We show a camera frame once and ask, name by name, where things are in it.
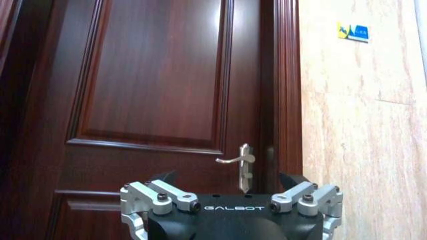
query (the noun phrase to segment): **silver door handle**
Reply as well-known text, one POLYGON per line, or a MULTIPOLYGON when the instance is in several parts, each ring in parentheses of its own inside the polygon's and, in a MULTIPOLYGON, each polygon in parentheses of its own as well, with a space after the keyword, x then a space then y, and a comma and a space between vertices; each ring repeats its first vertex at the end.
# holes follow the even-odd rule
POLYGON ((240 156, 230 160, 222 160, 216 158, 214 160, 220 164, 230 164, 238 162, 238 188, 246 193, 252 188, 252 164, 254 162, 254 156, 252 155, 252 148, 245 143, 240 147, 240 156))

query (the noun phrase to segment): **door frame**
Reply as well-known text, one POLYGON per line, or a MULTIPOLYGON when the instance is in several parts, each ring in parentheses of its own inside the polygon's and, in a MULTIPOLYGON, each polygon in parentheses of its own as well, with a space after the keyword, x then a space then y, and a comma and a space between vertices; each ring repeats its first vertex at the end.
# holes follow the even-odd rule
MULTIPOLYGON (((13 17, 8 22, 8 48, 0 69, 0 169, 8 168, 10 152, 24 119, 26 93, 50 18, 53 0, 14 0, 13 17)), ((258 170, 268 183, 268 192, 281 190, 278 173, 302 174, 301 77, 298 0, 260 1, 261 8, 261 101, 260 156, 265 166, 258 170)))

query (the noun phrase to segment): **door trim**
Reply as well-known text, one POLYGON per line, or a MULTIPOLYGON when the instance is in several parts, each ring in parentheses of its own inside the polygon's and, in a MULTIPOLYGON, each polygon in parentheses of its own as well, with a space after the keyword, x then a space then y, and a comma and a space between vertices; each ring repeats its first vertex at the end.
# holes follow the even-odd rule
POLYGON ((273 149, 276 173, 302 174, 298 0, 273 0, 273 149))

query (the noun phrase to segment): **wooden door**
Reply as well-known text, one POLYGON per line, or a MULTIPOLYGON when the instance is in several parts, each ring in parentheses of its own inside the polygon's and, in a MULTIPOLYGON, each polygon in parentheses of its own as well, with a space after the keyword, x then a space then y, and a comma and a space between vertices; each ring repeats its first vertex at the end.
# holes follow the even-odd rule
POLYGON ((126 238, 118 188, 172 170, 186 191, 237 193, 214 158, 248 143, 262 164, 258 61, 258 0, 54 0, 1 236, 126 238))

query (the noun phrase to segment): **blue sticker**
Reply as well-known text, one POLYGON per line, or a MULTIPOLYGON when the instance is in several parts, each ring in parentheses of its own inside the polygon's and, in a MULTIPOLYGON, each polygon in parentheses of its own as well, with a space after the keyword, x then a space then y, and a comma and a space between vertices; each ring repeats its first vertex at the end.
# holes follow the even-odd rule
POLYGON ((368 42, 369 33, 368 27, 354 24, 341 24, 337 22, 337 37, 340 39, 350 39, 361 42, 368 42))

